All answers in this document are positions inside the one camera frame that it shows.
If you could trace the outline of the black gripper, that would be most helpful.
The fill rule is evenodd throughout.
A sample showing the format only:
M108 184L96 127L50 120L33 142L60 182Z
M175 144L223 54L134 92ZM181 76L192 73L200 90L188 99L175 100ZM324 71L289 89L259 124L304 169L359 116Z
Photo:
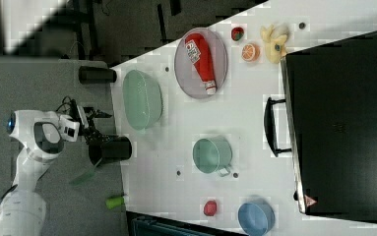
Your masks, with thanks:
M83 106L78 105L75 99L70 101L70 116L80 123L78 135L82 136L88 145L102 145L116 139L114 135L97 134L94 123L90 120ZM112 115L100 110L93 112L93 118L110 118Z

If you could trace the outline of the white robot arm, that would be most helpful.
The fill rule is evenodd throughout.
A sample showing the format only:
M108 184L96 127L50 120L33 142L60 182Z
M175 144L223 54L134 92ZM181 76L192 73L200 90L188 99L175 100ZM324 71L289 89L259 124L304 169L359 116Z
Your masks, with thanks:
M7 122L10 138L22 146L11 187L0 198L0 236L41 236L46 201L35 191L38 180L64 150L84 136L89 145L112 138L90 124L88 108L77 105L73 117L57 111L16 110Z

